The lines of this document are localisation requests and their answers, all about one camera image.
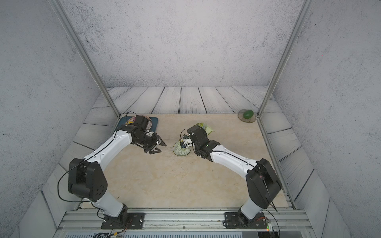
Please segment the white patterned breakfast bowl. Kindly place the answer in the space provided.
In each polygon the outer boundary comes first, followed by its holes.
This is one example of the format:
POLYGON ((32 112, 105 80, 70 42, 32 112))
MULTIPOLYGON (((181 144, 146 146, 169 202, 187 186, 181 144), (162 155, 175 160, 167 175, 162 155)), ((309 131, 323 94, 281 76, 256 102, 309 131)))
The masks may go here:
POLYGON ((182 149, 180 146, 180 141, 176 142, 173 146, 173 152, 176 156, 179 157, 184 157, 190 154, 191 152, 191 147, 189 146, 186 149, 182 149))

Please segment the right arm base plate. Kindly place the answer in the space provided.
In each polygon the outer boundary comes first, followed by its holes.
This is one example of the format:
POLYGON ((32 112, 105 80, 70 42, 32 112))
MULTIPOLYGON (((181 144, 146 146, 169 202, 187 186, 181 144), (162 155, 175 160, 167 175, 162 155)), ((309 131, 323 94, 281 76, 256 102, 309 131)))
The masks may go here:
POLYGON ((241 211, 224 213, 223 226, 226 229, 267 229, 267 217, 258 213, 253 219, 247 218, 241 211))

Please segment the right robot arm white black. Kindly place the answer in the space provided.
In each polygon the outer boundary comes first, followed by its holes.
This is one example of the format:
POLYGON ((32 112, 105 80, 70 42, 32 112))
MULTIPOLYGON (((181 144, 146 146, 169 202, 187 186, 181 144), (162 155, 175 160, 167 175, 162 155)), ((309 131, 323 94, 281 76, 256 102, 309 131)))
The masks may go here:
POLYGON ((219 142, 210 140, 199 125, 182 133, 179 143, 181 148, 191 147, 198 157, 220 164, 245 179, 249 198, 237 212, 243 226, 260 219, 260 213, 273 205, 282 190, 282 183, 268 160, 256 161, 227 149, 219 142))

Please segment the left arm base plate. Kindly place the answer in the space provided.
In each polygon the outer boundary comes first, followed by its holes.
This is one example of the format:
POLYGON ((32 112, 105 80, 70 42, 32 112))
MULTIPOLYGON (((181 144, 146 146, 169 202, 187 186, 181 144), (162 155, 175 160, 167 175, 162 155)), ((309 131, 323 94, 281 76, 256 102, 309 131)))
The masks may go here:
POLYGON ((101 230, 141 230, 145 213, 121 213, 118 217, 105 216, 101 230))

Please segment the green oats bag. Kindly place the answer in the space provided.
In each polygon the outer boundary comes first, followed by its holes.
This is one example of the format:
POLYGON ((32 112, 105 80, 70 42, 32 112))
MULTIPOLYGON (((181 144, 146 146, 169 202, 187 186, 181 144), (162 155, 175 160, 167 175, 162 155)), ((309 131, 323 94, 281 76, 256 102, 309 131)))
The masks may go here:
POLYGON ((214 130, 205 123, 197 123, 195 125, 203 128, 207 135, 210 135, 212 132, 214 132, 214 130))

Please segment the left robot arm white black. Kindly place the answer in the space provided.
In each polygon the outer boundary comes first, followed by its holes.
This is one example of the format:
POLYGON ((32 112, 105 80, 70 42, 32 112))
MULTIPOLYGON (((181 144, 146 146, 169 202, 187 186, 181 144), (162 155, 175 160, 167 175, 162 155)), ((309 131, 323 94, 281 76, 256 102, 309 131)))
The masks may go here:
POLYGON ((142 148, 144 153, 159 153, 159 147, 166 144, 155 132, 157 124, 158 118, 143 115, 122 120, 111 137, 95 151, 82 159, 71 160, 66 173, 68 192, 103 211, 105 220, 126 220, 128 208, 109 192, 104 171, 129 145, 142 148))

